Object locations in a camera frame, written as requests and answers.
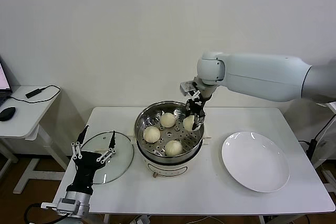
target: computer mouse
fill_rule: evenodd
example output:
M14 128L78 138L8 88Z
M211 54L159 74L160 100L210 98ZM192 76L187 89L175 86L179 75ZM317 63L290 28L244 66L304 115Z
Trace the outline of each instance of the computer mouse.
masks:
M4 109L2 112L0 112L0 121L1 122L8 121L13 117L15 111L16 111L15 107L9 107Z

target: white plate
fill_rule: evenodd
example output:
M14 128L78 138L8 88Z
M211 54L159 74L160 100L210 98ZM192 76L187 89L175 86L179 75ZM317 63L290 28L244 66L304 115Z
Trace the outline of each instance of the white plate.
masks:
M277 191L289 179L289 165L282 150L258 133L232 134L223 144L222 157L234 179L254 191Z

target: white wall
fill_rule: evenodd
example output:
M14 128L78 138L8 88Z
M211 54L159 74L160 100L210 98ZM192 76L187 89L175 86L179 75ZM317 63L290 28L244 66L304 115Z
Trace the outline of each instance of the white wall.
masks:
M336 52L335 0L0 0L0 55L21 85L63 88L43 120L64 150L95 106L180 100L206 50L296 55ZM279 106L300 138L330 113L218 89L210 106ZM40 153L12 142L20 153Z

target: glass lid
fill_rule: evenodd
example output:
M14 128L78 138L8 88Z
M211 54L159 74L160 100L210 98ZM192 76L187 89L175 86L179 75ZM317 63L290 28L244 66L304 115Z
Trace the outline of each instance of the glass lid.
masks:
M103 154L108 150L113 131L102 132L87 140L82 146L82 151L90 151ZM134 155L131 140L120 132L115 132L116 145L114 153L110 160L106 162L105 167L99 169L93 178L93 184L101 185L123 175L131 165Z

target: laptop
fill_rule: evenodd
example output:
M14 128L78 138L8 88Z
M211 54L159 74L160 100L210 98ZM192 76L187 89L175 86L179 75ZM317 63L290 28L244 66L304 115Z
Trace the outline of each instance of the laptop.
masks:
M7 96L11 95L12 89L9 86L5 71L0 62L0 106L6 101Z

